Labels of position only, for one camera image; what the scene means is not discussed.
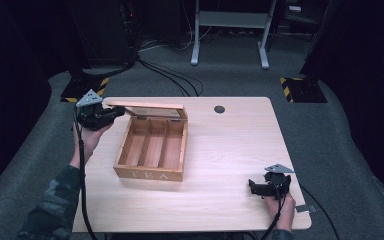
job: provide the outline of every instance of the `dark background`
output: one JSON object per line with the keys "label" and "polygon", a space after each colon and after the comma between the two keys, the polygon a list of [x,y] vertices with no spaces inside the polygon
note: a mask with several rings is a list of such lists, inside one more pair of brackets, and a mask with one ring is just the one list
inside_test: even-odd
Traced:
{"label": "dark background", "polygon": [[[191,19],[194,2],[185,1]],[[251,3],[228,2],[230,9],[256,9]],[[93,1],[82,2],[85,8],[88,3]],[[207,4],[212,8],[214,2]],[[167,8],[176,13],[173,16],[179,23],[171,26],[173,31],[188,31],[181,4]],[[149,9],[144,12],[148,17],[152,14]],[[92,26],[92,30],[101,27]],[[117,26],[106,27],[118,31]],[[76,18],[63,1],[0,0],[0,174],[46,108],[51,91],[48,79],[68,70],[67,58],[75,59],[75,63],[71,61],[74,65],[91,67],[90,49],[78,30]],[[101,55],[95,63],[106,60]],[[116,60],[115,64],[125,61],[122,57]],[[320,78],[337,94],[356,145],[384,183],[384,1],[331,1],[302,72]]]}

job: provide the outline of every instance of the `round hole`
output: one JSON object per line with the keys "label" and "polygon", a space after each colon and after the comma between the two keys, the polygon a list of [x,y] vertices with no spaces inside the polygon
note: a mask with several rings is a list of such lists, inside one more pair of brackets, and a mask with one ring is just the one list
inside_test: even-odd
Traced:
{"label": "round hole", "polygon": [[225,111],[226,109],[223,107],[223,106],[216,106],[215,108],[214,108],[214,111],[216,112],[216,113],[224,113],[224,111]]}

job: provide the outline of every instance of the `person's right hand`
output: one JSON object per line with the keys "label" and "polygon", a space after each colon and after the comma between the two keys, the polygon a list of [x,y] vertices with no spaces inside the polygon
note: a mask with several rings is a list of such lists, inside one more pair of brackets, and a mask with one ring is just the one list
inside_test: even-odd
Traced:
{"label": "person's right hand", "polygon": [[[264,200],[269,207],[270,216],[274,219],[278,210],[279,210],[279,200],[274,199],[274,197],[264,197]],[[280,211],[280,218],[277,221],[276,228],[283,229],[286,231],[292,231],[292,222],[295,217],[295,199],[290,193],[287,193],[285,198],[281,199],[281,203],[285,200],[282,210]]]}

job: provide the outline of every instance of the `wooden table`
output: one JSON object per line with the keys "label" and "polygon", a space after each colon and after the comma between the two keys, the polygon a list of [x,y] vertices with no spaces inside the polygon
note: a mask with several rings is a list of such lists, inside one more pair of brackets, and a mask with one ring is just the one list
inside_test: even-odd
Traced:
{"label": "wooden table", "polygon": [[[276,115],[264,97],[111,98],[183,104],[189,119],[183,182],[118,178],[113,165],[129,120],[125,115],[102,137],[86,165],[87,209],[95,232],[199,232],[267,229],[267,206],[248,179],[265,183],[265,167],[293,169]],[[216,113],[220,105],[226,111]],[[290,192],[305,204],[295,174]],[[293,228],[311,226],[296,213]],[[86,232],[80,209],[74,232]]]}

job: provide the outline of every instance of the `black speaker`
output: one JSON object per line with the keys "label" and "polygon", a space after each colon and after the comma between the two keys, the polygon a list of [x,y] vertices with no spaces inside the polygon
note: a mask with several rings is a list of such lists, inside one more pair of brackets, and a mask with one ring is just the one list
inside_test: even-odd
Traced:
{"label": "black speaker", "polygon": [[138,29],[131,1],[66,0],[66,5],[91,68],[134,63]]}

